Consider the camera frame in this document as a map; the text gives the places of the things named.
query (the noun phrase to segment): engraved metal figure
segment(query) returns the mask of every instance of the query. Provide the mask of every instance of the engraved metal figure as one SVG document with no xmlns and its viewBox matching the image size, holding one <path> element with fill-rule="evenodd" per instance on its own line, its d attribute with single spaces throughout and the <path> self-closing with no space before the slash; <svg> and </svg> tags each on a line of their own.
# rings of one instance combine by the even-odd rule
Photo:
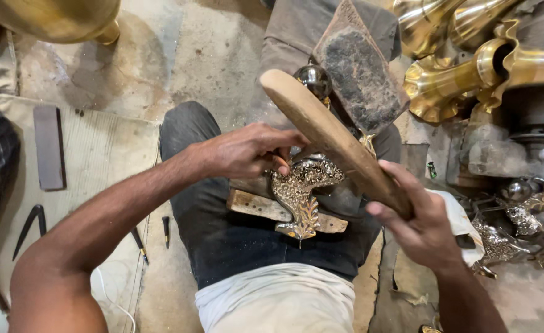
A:
<svg viewBox="0 0 544 333">
<path fill-rule="evenodd" d="M 320 223 L 317 198 L 311 195 L 311 191 L 316 187 L 338 184 L 344 178 L 342 170 L 322 154 L 313 154 L 294 163 L 288 176 L 272 172 L 272 192 L 293 215 L 291 222 L 277 223 L 276 231 L 298 240 L 315 236 Z"/>
<path fill-rule="evenodd" d="M 479 205 L 496 202 L 498 206 L 480 209 Z M 473 227 L 480 233 L 486 253 L 473 265 L 476 274 L 496 278 L 490 267 L 504 261 L 535 261 L 544 269 L 544 229 L 533 215 L 544 210 L 544 179 L 513 179 L 496 197 L 474 201 Z M 486 223 L 484 212 L 504 210 L 516 227 L 510 235 L 499 226 Z"/>
</svg>

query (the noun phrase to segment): white shirt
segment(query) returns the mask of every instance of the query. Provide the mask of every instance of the white shirt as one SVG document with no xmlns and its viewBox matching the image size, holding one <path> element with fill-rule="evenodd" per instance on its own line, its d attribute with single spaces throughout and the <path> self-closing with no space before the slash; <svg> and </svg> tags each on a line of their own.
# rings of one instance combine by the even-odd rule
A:
<svg viewBox="0 0 544 333">
<path fill-rule="evenodd" d="M 354 286 L 306 264 L 247 271 L 196 293 L 206 333 L 350 333 Z"/>
</svg>

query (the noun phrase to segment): black tool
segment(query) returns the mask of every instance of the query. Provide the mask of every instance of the black tool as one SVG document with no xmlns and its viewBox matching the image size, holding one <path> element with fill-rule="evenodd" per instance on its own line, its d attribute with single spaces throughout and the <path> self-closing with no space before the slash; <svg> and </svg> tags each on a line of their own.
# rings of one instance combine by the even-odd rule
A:
<svg viewBox="0 0 544 333">
<path fill-rule="evenodd" d="M 9 320 L 9 313 L 11 312 L 11 307 L 9 307 L 9 304 L 7 303 L 7 299 L 5 296 L 2 295 L 0 290 L 0 309 L 2 314 L 5 315 L 5 318 L 7 318 L 7 321 Z"/>
<path fill-rule="evenodd" d="M 46 215 L 44 214 L 44 207 L 41 204 L 37 204 L 36 206 L 33 206 L 31 212 L 29 212 L 29 216 L 27 217 L 27 220 L 25 220 L 23 229 L 21 229 L 21 234 L 17 239 L 17 246 L 15 246 L 13 261 L 15 261 L 15 258 L 17 258 L 17 253 L 19 253 L 19 249 L 21 248 L 21 245 L 25 240 L 25 236 L 27 236 L 27 232 L 29 231 L 29 228 L 31 228 L 33 220 L 36 218 L 36 216 L 38 217 L 38 223 L 40 225 L 40 237 L 46 235 Z"/>
<path fill-rule="evenodd" d="M 134 240 L 136 241 L 136 245 L 138 245 L 138 248 L 141 250 L 142 258 L 145 260 L 146 264 L 148 265 L 149 259 L 147 259 L 146 257 L 145 247 L 142 244 L 141 236 L 138 234 L 138 230 L 136 230 L 136 227 L 132 228 L 130 233 L 132 234 L 132 237 L 134 237 Z"/>
<path fill-rule="evenodd" d="M 163 216 L 163 229 L 165 231 L 165 247 L 169 248 L 169 216 Z"/>
</svg>

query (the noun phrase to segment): hand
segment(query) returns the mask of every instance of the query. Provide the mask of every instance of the hand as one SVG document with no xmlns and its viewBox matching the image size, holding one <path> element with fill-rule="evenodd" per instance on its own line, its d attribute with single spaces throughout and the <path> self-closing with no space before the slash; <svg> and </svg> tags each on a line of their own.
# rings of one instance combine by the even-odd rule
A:
<svg viewBox="0 0 544 333">
<path fill-rule="evenodd" d="M 417 264 L 428 267 L 435 274 L 449 268 L 465 267 L 447 218 L 445 200 L 426 191 L 400 164 L 379 161 L 379 165 L 408 195 L 415 217 L 404 221 L 391 208 L 375 201 L 367 205 L 367 212 L 394 234 L 399 246 Z"/>
<path fill-rule="evenodd" d="M 254 123 L 196 145 L 206 159 L 208 177 L 254 178 L 269 169 L 288 175 L 291 147 L 308 144 L 298 130 Z"/>
</svg>

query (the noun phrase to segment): brass vase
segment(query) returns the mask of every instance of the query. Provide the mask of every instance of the brass vase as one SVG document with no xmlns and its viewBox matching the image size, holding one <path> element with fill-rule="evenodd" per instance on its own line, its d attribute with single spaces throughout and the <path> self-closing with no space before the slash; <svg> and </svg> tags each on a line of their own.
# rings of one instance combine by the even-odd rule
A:
<svg viewBox="0 0 544 333">
<path fill-rule="evenodd" d="M 492 39 L 498 20 L 520 0 L 467 0 L 454 12 L 448 36 L 461 49 L 474 52 Z"/>
<path fill-rule="evenodd" d="M 446 41 L 447 23 L 465 0 L 395 0 L 402 49 L 415 58 L 433 54 Z"/>
<path fill-rule="evenodd" d="M 0 24 L 50 43 L 110 44 L 119 9 L 120 0 L 0 0 Z"/>
<path fill-rule="evenodd" d="M 444 68 L 434 55 L 414 62 L 403 83 L 410 97 L 410 111 L 438 123 L 457 114 L 454 98 L 461 94 L 480 89 L 478 99 L 488 102 L 491 89 L 504 80 L 504 73 L 497 72 L 501 65 L 495 65 L 495 58 L 502 61 L 497 52 L 509 52 L 509 48 L 507 40 L 493 39 L 484 43 L 471 60 L 457 66 Z"/>
</svg>

